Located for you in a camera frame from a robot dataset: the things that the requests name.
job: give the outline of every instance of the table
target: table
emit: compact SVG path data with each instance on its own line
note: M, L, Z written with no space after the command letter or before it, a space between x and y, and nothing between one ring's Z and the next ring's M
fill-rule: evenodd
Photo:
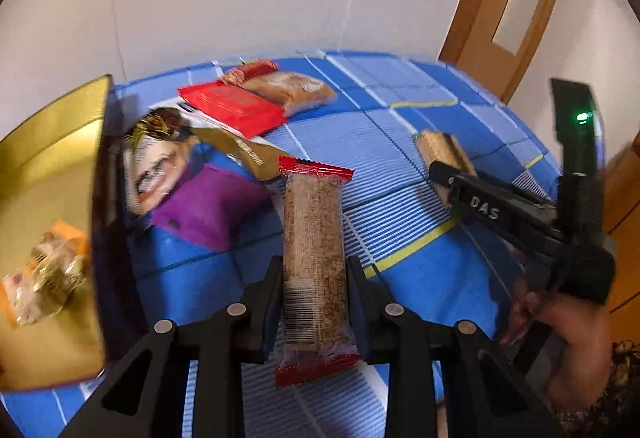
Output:
M297 114L265 138L298 158L355 169L343 189L347 254L367 277L376 263L396 300L424 319L452 325L474 320L489 336L504 323L521 275L503 242L475 222L451 218L429 184L413 135L423 129L455 134L476 169L555 198L560 167L534 133L468 76L440 62L370 52L265 54L283 70L327 82L338 99ZM125 125L188 84L215 80L245 60L207 62L118 85ZM194 164L214 165L249 179L247 171L211 147ZM206 318L239 300L282 252L281 200L249 215L229 252L215 253L153 227L131 237L129 251L147 319L178 324ZM361 364L295 388L276 389L274 364L243 367L248 437L382 436L388 367ZM194 377L186 399L193 408ZM438 365L436 395L442 396ZM57 436L97 384L4 394L2 402L27 438ZM188 425L184 436L190 436Z

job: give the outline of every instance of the silver screw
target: silver screw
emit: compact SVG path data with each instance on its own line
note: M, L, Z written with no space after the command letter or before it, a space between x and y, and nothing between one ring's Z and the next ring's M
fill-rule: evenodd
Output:
M404 313L404 308L398 303L389 303L385 306L385 312L392 317L398 317Z
M171 328L174 327L174 324L169 319L160 319L156 324L154 324L154 330L156 333L167 333L171 331Z
M460 321L458 323L458 330L465 335L473 335L478 327L471 321Z
M226 312L229 315L239 316L246 312L246 306L242 303L231 303L226 307Z

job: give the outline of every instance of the red snack package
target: red snack package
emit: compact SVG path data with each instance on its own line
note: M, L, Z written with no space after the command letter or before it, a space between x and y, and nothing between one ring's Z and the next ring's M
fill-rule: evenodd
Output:
M236 66L226 71L220 80L227 84L242 86L249 79L272 73L278 70L278 65L268 59L256 59L255 61L241 66Z
M178 92L194 108L238 130L247 139L287 121L282 108L222 81L186 86Z
M290 386L355 365L348 322L341 185L353 171L280 157L284 199L284 341L276 385Z

